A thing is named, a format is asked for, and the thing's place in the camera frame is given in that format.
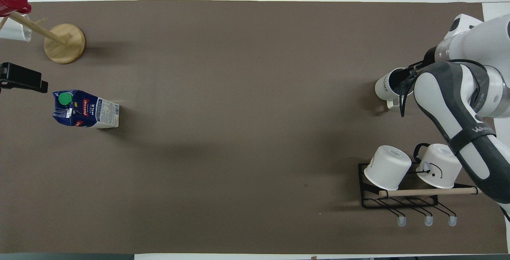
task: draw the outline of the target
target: upside-down white mug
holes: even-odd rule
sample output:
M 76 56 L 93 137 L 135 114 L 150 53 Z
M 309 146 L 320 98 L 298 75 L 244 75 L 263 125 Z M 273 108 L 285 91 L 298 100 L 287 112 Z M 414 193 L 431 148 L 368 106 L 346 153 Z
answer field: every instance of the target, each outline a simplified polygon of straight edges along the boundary
M 388 74 L 377 80 L 375 83 L 375 94 L 382 100 L 386 100 L 386 106 L 388 109 L 392 109 L 394 107 L 398 107 L 398 99 L 400 97 L 400 91 L 395 92 L 395 85 L 392 84 L 392 80 L 394 78 L 395 73 L 406 69 L 404 67 L 397 67 L 390 71 Z
M 0 29 L 0 38 L 30 42 L 31 29 L 8 18 L 2 29 Z
M 393 191 L 410 167 L 411 159 L 406 153 L 392 146 L 380 146 L 363 172 L 375 186 Z
M 450 189 L 461 169 L 461 163 L 446 144 L 431 144 L 416 171 L 429 171 L 418 176 L 433 187 Z

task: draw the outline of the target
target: robot wrist strap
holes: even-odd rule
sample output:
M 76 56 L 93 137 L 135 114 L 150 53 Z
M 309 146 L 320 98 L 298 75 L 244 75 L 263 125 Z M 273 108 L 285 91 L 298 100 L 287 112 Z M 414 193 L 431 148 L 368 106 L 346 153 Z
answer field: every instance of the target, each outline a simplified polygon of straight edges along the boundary
M 486 124 L 477 124 L 477 126 L 472 128 L 464 128 L 450 140 L 450 149 L 453 154 L 457 154 L 468 143 L 483 135 L 496 136 L 496 133 Z

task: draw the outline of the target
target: wooden round base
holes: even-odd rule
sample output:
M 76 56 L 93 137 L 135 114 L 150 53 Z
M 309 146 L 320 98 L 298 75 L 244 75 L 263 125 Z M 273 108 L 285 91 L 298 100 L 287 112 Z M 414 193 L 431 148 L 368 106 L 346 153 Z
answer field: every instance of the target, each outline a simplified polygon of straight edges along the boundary
M 73 24 L 59 24 L 50 32 L 66 40 L 66 44 L 62 45 L 52 39 L 44 39 L 44 51 L 50 60 L 59 64 L 69 64 L 82 56 L 85 36 L 80 28 Z

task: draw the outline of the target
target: black mug handle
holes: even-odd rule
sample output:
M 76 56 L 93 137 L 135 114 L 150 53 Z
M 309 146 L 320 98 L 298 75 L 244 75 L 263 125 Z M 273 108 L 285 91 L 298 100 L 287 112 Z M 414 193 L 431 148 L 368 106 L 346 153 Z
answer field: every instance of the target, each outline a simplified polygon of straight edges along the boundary
M 430 146 L 430 144 L 428 144 L 428 143 L 426 143 L 426 142 L 422 142 L 422 143 L 418 144 L 418 145 L 415 147 L 415 151 L 413 152 L 413 157 L 414 157 L 414 159 L 415 159 L 415 161 L 416 161 L 417 163 L 421 163 L 421 159 L 420 159 L 420 157 L 418 156 L 418 153 L 420 152 L 420 149 L 421 149 L 422 147 L 428 147 L 428 146 Z

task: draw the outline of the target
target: green cap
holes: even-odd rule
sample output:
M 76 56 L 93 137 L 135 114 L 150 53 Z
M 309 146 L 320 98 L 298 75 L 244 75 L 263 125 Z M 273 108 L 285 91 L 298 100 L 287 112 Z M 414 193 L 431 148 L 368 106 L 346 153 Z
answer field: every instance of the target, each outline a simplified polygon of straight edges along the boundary
M 73 102 L 73 95 L 71 93 L 61 93 L 59 95 L 59 102 L 63 106 L 69 105 Z

